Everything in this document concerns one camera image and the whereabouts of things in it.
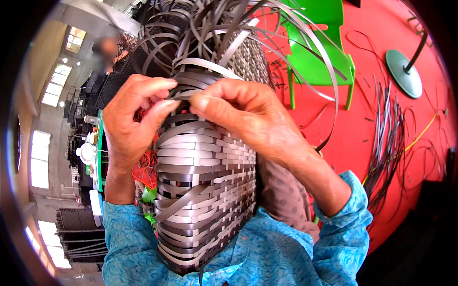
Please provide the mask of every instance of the green plastic chair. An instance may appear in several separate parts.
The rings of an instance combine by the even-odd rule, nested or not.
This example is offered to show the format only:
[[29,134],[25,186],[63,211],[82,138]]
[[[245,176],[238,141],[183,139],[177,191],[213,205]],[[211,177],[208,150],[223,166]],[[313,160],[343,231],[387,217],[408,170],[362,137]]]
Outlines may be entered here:
[[[291,8],[304,7],[305,10],[297,10],[304,16],[308,17],[315,24],[326,24],[327,30],[323,32],[333,41],[342,51],[342,41],[340,39],[340,26],[344,24],[344,8],[342,0],[283,0],[283,2]],[[302,39],[299,31],[288,22],[285,24],[288,37],[305,46],[306,43]],[[345,109],[350,109],[351,97],[353,95],[355,67],[351,56],[348,54],[346,58],[326,37],[318,30],[314,31],[323,47],[325,48],[332,65],[338,69],[347,78],[344,81],[336,74],[338,86],[349,86],[347,103]],[[313,42],[305,37],[313,51],[320,54]],[[306,49],[293,41],[289,41],[291,46],[291,55],[286,55],[287,60],[291,65],[313,86],[332,86],[331,78],[327,71],[326,65],[318,58],[308,52]],[[294,76],[294,72],[288,66],[288,83],[289,97],[291,100],[291,109],[295,109],[294,102],[294,85],[293,77],[296,83],[302,83],[298,77]]]

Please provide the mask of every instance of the red floor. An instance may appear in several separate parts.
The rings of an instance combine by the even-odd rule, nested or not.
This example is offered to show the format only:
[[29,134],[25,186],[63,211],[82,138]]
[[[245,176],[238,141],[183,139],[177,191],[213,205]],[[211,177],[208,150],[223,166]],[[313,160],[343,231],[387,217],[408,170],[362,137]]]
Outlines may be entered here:
[[[347,86],[339,87],[339,104],[340,109],[336,126],[333,135],[328,144],[323,148],[322,152],[329,163],[335,167],[337,173],[347,170],[352,170],[356,176],[362,181],[367,175],[369,159],[374,139],[375,125],[373,122],[367,121],[364,117],[375,119],[375,114],[370,110],[365,99],[363,92],[367,95],[369,102],[375,106],[375,89],[373,84],[372,75],[378,80],[382,80],[382,73],[375,55],[370,52],[361,50],[350,44],[345,35],[350,31],[357,30],[368,35],[375,47],[376,52],[382,58],[388,49],[397,49],[407,57],[412,57],[415,50],[420,43],[420,35],[416,35],[414,25],[416,20],[411,23],[407,19],[411,17],[407,7],[399,0],[371,0],[362,1],[363,7],[356,8],[351,4],[344,2],[344,18],[345,24],[341,27],[342,44],[345,53],[350,54],[356,66],[356,79],[360,83],[354,88],[353,100],[349,111],[344,110]],[[277,16],[267,17],[267,28],[274,29]],[[349,38],[357,45],[370,49],[368,40],[361,34],[351,32]],[[282,48],[286,54],[290,53],[288,42],[279,37],[272,38],[279,47]],[[267,59],[275,61],[278,57],[272,52],[267,51]],[[424,178],[424,173],[431,174],[426,177],[428,180],[439,180],[443,175],[444,154],[447,148],[456,145],[456,132],[457,126],[456,112],[454,109],[454,102],[452,95],[450,100],[448,97],[447,79],[444,72],[439,66],[439,56],[437,51],[433,48],[425,46],[421,52],[415,67],[417,68],[423,88],[428,93],[432,104],[436,106],[436,98],[438,108],[440,110],[448,109],[448,116],[445,117],[442,112],[439,112],[437,118],[434,120],[429,129],[422,136],[423,139],[429,139],[434,144],[435,149],[440,158],[433,166],[434,157],[431,152],[426,153],[426,171],[424,171],[424,148],[414,154],[412,163],[406,172],[407,187],[411,188],[418,185]],[[286,67],[285,63],[281,61],[282,68]],[[387,73],[384,65],[382,64],[384,72]],[[285,91],[288,86],[286,70],[282,68],[276,69],[274,72],[279,78],[275,79],[278,83],[286,83],[284,86],[277,87],[277,94],[289,108],[289,90]],[[364,78],[366,78],[371,87],[369,88]],[[399,88],[393,83],[391,95],[395,95],[397,91],[398,100],[403,109],[412,106],[415,113],[418,135],[431,121],[435,108],[433,108],[426,96],[423,94],[419,99],[413,100],[400,92]],[[333,96],[331,87],[318,87],[318,90]],[[328,103],[327,100],[315,95],[306,86],[302,88],[300,85],[295,85],[296,91],[296,110],[290,110],[289,113],[295,120],[298,127],[300,125],[306,126],[311,122],[317,114]],[[321,117],[311,124],[309,127],[302,129],[307,137],[307,140],[312,144],[318,146],[329,134],[332,126],[334,111],[332,105],[328,107]],[[406,145],[410,144],[415,137],[414,124],[412,115],[406,114],[406,122],[410,130],[410,136],[407,138]],[[419,140],[413,147],[416,150],[420,146],[429,146],[427,140]],[[416,188],[406,191],[400,205],[400,209],[396,216],[392,219],[398,207],[401,186],[399,179],[395,177],[389,187],[387,201],[381,213],[374,218],[374,226],[370,231],[371,246],[370,252],[376,249],[385,239],[398,227],[402,220],[406,217],[409,209],[413,208],[420,193],[420,185]]]

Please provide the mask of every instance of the person in background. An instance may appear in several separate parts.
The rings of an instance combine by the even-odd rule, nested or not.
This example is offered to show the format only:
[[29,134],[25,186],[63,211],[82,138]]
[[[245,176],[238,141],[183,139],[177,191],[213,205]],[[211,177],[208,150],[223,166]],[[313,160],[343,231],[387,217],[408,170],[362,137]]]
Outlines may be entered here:
[[125,32],[117,37],[95,38],[92,46],[93,57],[103,62],[103,71],[112,74],[118,72],[133,53],[137,39]]
[[[103,111],[109,150],[104,226],[106,285],[199,285],[158,261],[158,240],[134,205],[132,168],[179,101],[164,100],[173,79],[132,75]],[[135,111],[153,102],[141,122]],[[261,206],[203,268],[202,285],[357,285],[372,221],[358,178],[336,175],[304,139],[270,87],[223,79],[190,98],[190,111],[235,134],[257,152]],[[311,222],[306,192],[324,223]]]

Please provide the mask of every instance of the forearm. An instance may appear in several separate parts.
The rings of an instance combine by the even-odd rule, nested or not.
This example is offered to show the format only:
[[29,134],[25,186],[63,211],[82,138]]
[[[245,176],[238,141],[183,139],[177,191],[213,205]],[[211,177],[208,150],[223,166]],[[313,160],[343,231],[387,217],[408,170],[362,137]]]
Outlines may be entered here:
[[114,205],[131,205],[135,199],[135,184],[130,170],[108,167],[105,200]]
[[313,196],[323,214],[332,217],[347,203],[351,188],[308,143],[285,156],[284,165]]

